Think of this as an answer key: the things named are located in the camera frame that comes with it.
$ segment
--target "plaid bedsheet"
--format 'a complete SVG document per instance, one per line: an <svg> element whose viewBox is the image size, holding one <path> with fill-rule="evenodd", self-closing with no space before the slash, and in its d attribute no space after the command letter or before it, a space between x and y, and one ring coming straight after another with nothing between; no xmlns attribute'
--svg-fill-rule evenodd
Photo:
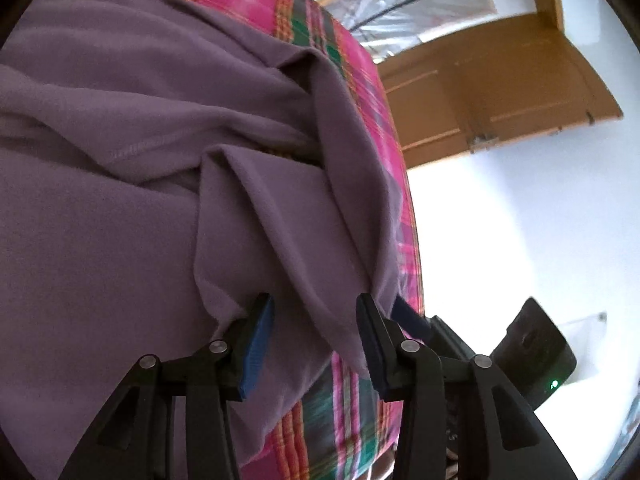
<svg viewBox="0 0 640 480"><path fill-rule="evenodd" d="M402 188L398 232L400 291L423 313L414 212L404 160L378 71L369 54L313 0L192 0L296 45L328 56L344 77L382 164ZM397 439L401 403L379 400L337 354L305 396L284 416L244 480L351 480Z"/></svg>

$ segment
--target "purple blanket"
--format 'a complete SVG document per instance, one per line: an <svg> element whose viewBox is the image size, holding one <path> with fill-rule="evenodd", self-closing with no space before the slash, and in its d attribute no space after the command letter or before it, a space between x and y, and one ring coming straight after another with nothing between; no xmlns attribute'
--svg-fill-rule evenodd
<svg viewBox="0 0 640 480"><path fill-rule="evenodd" d="M230 414L250 460L332 349L367 373L355 299L392 305L400 199L316 51L184 0L35 0L0 51L0 425L18 455L57 478L139 356L192 353L268 291L264 368Z"/></svg>

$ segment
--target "wooden door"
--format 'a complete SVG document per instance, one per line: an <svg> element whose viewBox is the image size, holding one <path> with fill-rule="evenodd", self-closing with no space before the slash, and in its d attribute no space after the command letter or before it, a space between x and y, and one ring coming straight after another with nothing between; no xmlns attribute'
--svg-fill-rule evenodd
<svg viewBox="0 0 640 480"><path fill-rule="evenodd" d="M450 34L379 70L409 168L622 117L600 77L542 13Z"/></svg>

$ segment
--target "silver screw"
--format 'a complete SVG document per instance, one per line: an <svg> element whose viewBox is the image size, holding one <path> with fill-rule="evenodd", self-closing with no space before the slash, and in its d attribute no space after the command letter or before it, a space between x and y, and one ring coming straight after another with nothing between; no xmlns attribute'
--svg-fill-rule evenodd
<svg viewBox="0 0 640 480"><path fill-rule="evenodd" d="M482 355L482 354L478 354L476 357L474 357L474 362L480 368L490 368L492 365L491 359L486 355Z"/></svg>
<svg viewBox="0 0 640 480"><path fill-rule="evenodd" d="M212 354L223 354L228 348L229 346L221 339L218 339L209 345L209 351Z"/></svg>
<svg viewBox="0 0 640 480"><path fill-rule="evenodd" d="M420 349L420 343L413 339L405 339L400 343L400 348L405 352L417 352Z"/></svg>
<svg viewBox="0 0 640 480"><path fill-rule="evenodd" d="M140 365L140 368L144 368L145 370L147 370L156 366L156 358L152 355L145 355L144 357L140 358L138 364Z"/></svg>

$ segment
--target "wall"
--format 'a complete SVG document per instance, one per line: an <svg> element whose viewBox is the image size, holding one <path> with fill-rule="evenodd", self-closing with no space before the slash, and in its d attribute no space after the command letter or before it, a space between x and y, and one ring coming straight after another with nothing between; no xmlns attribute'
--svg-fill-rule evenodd
<svg viewBox="0 0 640 480"><path fill-rule="evenodd" d="M607 312L600 373L538 410L587 479L618 435L640 365L640 54L604 0L563 1L568 37L625 119L429 164L409 179L428 313L476 351L492 350L530 295L556 323Z"/></svg>

